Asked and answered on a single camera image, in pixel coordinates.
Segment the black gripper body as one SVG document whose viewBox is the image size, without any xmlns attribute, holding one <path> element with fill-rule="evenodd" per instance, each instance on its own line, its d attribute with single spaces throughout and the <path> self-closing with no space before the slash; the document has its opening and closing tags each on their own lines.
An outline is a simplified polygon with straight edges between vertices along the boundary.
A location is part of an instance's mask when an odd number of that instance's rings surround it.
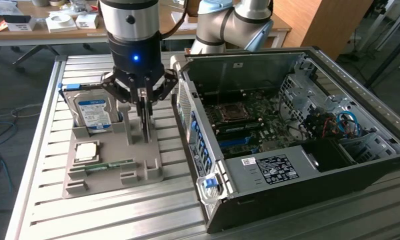
<svg viewBox="0 0 400 240">
<path fill-rule="evenodd" d="M 137 88 L 155 84 L 164 74 L 160 33 L 140 41 L 119 40 L 109 33 L 108 43 L 117 79 Z"/>
</svg>

